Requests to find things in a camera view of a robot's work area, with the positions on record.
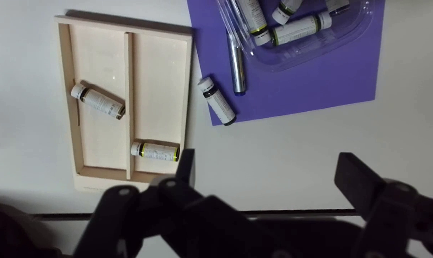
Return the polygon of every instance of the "wooden tray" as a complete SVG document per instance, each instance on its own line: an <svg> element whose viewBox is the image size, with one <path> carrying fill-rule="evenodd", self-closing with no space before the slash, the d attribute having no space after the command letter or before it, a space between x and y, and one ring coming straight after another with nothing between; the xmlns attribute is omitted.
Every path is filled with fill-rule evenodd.
<svg viewBox="0 0 433 258"><path fill-rule="evenodd" d="M178 162L134 158L131 143L154 139L186 149L191 29L67 16L57 20L77 186L107 189L130 182L147 188L157 175L176 173ZM74 99L71 90L81 80L123 98L125 116L117 120Z"/></svg>

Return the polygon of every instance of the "purple mat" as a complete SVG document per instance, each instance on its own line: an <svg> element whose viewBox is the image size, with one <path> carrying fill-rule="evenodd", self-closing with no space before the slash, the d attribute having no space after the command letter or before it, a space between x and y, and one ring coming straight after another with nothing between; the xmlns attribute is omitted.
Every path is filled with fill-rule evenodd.
<svg viewBox="0 0 433 258"><path fill-rule="evenodd" d="M217 0L188 0L203 75L213 75L219 82L239 112L237 122L373 100L385 13L385 0L376 1L371 24L346 46L280 72L246 60L249 90L246 96L236 96ZM221 125L216 113L213 123Z"/></svg>

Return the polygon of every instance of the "cylindrical object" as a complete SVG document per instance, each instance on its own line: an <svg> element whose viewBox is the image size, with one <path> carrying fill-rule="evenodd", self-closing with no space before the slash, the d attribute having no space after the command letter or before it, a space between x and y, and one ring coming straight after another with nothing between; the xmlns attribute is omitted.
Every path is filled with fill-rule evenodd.
<svg viewBox="0 0 433 258"><path fill-rule="evenodd" d="M279 24L286 24L302 6L303 0L282 0L276 12L273 13L273 19Z"/></svg>
<svg viewBox="0 0 433 258"><path fill-rule="evenodd" d="M230 52L232 52L232 63L233 63L233 77L234 77L234 93L246 95L247 82L246 82L246 67L244 67L244 56L243 50L236 46L233 36L230 37Z"/></svg>
<svg viewBox="0 0 433 258"><path fill-rule="evenodd" d="M214 80L211 77L204 77L199 83L200 89L203 90L209 105L213 108L213 110L217 113L219 119L223 125L229 126L236 122L237 115L232 109L227 99L223 96L223 93L216 86Z"/></svg>
<svg viewBox="0 0 433 258"><path fill-rule="evenodd" d="M123 102L118 102L113 99L111 96L104 95L102 92L90 87L87 85L78 83L74 86L71 95L75 99L80 99L97 109L100 109L104 113L108 113L111 116L115 116L117 119L121 119L125 115L125 105Z"/></svg>
<svg viewBox="0 0 433 258"><path fill-rule="evenodd" d="M269 23L263 14L259 0L236 0L243 17L247 23L249 32L256 40L257 46L272 42Z"/></svg>
<svg viewBox="0 0 433 258"><path fill-rule="evenodd" d="M143 156L148 159L178 161L178 145L163 145L158 142L134 142L131 146L133 156Z"/></svg>
<svg viewBox="0 0 433 258"><path fill-rule="evenodd" d="M316 16L307 16L302 20L292 22L286 26L277 27L275 30L275 44L286 44L322 30L330 29L333 24L329 12L319 13Z"/></svg>

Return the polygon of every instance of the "clear plastic bag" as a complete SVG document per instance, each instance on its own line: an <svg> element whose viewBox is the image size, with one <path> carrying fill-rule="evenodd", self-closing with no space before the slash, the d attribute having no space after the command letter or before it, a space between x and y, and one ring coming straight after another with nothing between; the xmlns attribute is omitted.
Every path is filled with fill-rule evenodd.
<svg viewBox="0 0 433 258"><path fill-rule="evenodd" d="M349 3L345 12L333 17L330 29L282 46L273 43L257 46L237 7L237 0L219 0L220 13L232 39L246 56L270 70L302 65L358 39L373 19L375 0L349 0ZM272 17L280 0L260 0L260 4L270 29L280 26ZM328 10L326 0L305 0L290 23L325 10Z"/></svg>

